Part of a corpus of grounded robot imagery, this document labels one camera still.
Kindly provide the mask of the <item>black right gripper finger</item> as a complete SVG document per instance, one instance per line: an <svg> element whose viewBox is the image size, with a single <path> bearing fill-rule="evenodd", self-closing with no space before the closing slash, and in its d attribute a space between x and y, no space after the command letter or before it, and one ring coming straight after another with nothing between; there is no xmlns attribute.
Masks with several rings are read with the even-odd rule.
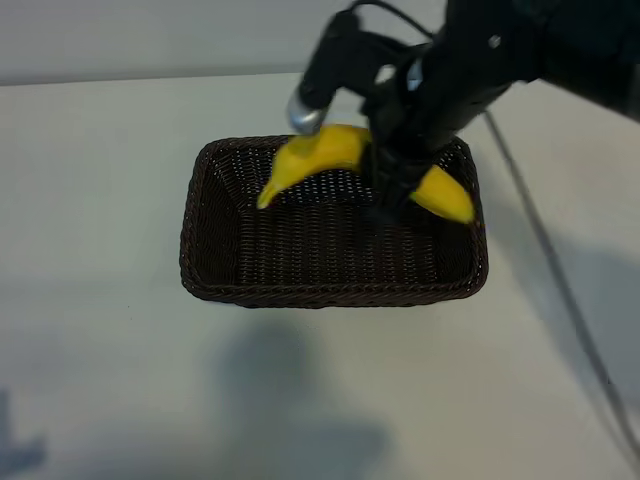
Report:
<svg viewBox="0 0 640 480"><path fill-rule="evenodd" d="M411 194L418 189L422 178L431 168L431 158L410 157L388 147L387 166L387 212L391 221L396 223L411 201Z"/></svg>
<svg viewBox="0 0 640 480"><path fill-rule="evenodd" d="M371 186L378 194L376 206L381 213L392 213L394 210L395 183L392 167L385 149L373 138L369 146L368 172Z"/></svg>

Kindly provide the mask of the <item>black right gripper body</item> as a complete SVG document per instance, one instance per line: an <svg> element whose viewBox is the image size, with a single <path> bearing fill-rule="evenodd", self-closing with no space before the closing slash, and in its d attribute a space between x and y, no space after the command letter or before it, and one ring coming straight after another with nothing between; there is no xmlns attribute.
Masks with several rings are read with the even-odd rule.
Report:
<svg viewBox="0 0 640 480"><path fill-rule="evenodd" d="M378 151L424 161L452 141L516 80L514 27L444 27L407 46L363 32L362 49L396 67L362 106Z"/></svg>

